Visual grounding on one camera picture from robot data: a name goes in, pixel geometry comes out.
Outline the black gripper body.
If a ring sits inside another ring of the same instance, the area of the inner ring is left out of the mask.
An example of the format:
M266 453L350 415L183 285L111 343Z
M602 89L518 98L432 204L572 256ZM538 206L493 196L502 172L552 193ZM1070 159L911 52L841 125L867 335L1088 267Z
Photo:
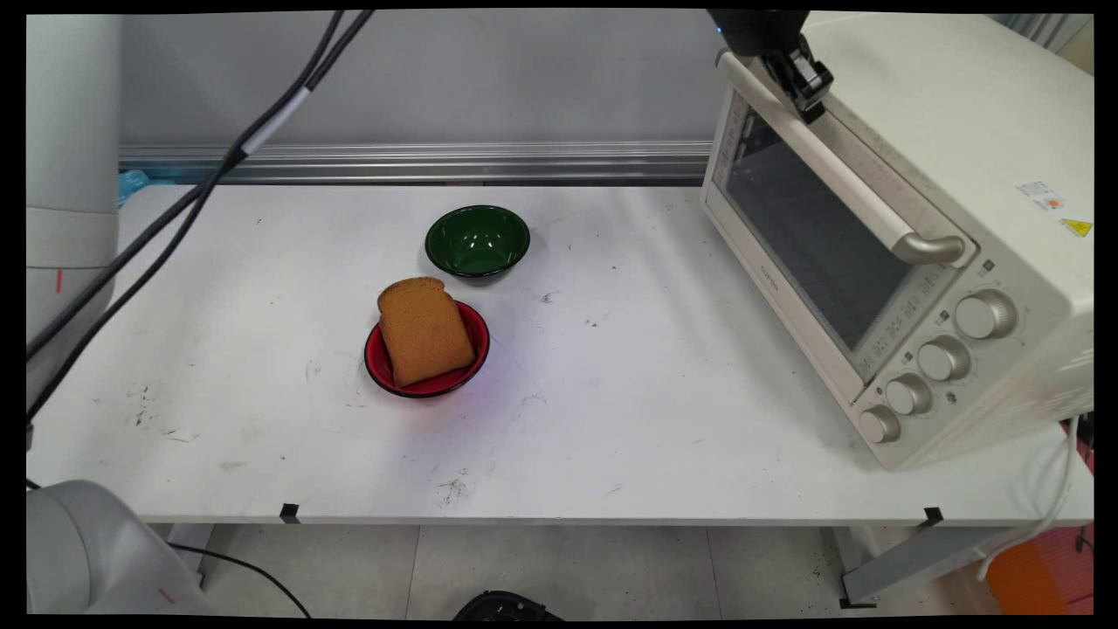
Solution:
M765 53L805 53L813 56L802 35L811 15L807 10L707 9L726 47L737 56L755 57Z

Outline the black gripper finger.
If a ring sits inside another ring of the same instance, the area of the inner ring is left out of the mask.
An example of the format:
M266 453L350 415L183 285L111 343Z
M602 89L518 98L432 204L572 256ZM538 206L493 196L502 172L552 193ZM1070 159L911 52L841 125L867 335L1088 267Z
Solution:
M797 48L790 53L790 72L793 102L803 123L811 124L825 113L823 99L833 83L833 75L822 61L815 59L806 38L800 38Z
M762 57L762 64L773 80L788 96L798 96L800 93L800 72L797 66L800 57L799 48L769 49L760 57Z

